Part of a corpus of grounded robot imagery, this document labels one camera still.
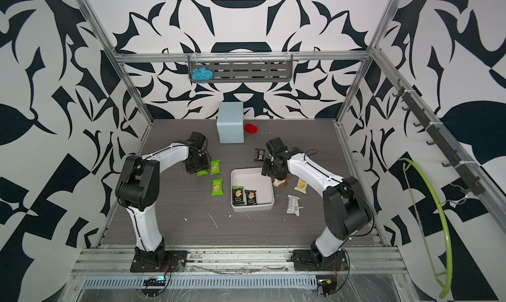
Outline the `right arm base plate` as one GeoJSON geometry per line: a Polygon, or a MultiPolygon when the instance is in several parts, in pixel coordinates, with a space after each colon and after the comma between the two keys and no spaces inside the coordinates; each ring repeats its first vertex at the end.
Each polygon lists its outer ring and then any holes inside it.
{"type": "Polygon", "coordinates": [[[323,257],[316,250],[294,250],[290,258],[296,271],[341,271],[348,269],[348,261],[343,251],[330,257],[323,257]]]}

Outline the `white storage box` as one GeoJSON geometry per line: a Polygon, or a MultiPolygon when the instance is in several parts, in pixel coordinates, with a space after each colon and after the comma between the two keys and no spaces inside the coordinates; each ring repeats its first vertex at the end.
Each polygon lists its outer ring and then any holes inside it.
{"type": "Polygon", "coordinates": [[[271,210],[274,207],[274,186],[262,168],[243,168],[231,173],[231,205],[235,212],[271,210]]]}

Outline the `black barcode snack packet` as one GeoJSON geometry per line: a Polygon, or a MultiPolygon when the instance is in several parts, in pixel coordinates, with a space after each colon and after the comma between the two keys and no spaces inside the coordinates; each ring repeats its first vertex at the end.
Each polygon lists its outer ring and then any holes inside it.
{"type": "Polygon", "coordinates": [[[254,161],[255,162],[263,162],[263,160],[264,160],[264,154],[265,154],[265,150],[264,149],[262,149],[262,148],[256,148],[255,149],[254,161]]]}

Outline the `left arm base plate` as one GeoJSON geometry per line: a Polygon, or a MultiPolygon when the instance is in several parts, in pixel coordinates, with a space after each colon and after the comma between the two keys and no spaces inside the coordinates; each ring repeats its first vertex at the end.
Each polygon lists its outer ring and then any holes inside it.
{"type": "Polygon", "coordinates": [[[165,251],[146,252],[135,248],[130,272],[165,272],[169,267],[170,272],[182,272],[187,264],[188,251],[165,251]]]}

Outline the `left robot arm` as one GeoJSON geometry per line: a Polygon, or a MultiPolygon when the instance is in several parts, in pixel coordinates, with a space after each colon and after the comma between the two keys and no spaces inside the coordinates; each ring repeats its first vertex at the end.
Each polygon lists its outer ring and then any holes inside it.
{"type": "Polygon", "coordinates": [[[187,140],[175,141],[169,146],[143,156],[127,157],[115,196],[126,208],[136,236],[136,260],[141,258],[159,269],[165,260],[165,245],[155,215],[160,175],[177,163],[183,163],[188,174],[208,170],[211,158],[205,148],[207,138],[192,132],[187,140]]]}

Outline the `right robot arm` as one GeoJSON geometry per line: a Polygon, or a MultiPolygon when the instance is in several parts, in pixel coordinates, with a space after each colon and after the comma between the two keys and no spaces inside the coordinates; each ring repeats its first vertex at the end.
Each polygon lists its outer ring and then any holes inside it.
{"type": "Polygon", "coordinates": [[[324,204],[325,229],[312,243],[301,261],[323,264],[336,258],[349,237],[374,219],[374,214],[358,179],[343,178],[311,160],[297,147],[288,148],[279,138],[266,143],[269,156],[264,160],[262,175],[284,180],[288,174],[302,179],[321,197],[324,204]]]}

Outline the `green cookie packet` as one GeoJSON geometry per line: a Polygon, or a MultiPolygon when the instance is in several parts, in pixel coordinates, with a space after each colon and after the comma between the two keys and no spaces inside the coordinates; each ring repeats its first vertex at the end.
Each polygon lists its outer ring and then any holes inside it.
{"type": "Polygon", "coordinates": [[[217,175],[221,173],[221,160],[212,160],[210,162],[210,175],[217,175]]]}
{"type": "Polygon", "coordinates": [[[198,177],[202,177],[203,175],[208,175],[208,171],[207,170],[201,170],[197,173],[197,176],[198,177]]]}
{"type": "Polygon", "coordinates": [[[213,179],[212,180],[212,196],[220,196],[223,195],[223,179],[213,179]]]}
{"type": "Polygon", "coordinates": [[[298,191],[302,194],[307,194],[307,188],[308,188],[308,183],[305,182],[303,179],[299,178],[294,190],[298,191]]]}

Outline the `black cookie packet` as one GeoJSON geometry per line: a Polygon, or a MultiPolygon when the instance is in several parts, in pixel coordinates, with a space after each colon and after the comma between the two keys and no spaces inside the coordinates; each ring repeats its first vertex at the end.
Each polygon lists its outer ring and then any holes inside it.
{"type": "Polygon", "coordinates": [[[245,190],[246,205],[252,206],[257,205],[257,197],[255,190],[245,190]]]}
{"type": "Polygon", "coordinates": [[[232,205],[238,207],[243,204],[245,204],[244,187],[233,186],[233,188],[232,188],[232,205]]]}

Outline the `clear snack packet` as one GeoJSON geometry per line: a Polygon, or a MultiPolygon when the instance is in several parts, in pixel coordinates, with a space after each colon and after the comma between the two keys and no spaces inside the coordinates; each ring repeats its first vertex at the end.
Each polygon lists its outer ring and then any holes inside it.
{"type": "Polygon", "coordinates": [[[300,216],[299,200],[300,198],[297,196],[288,195],[287,214],[294,214],[297,217],[300,216]]]}

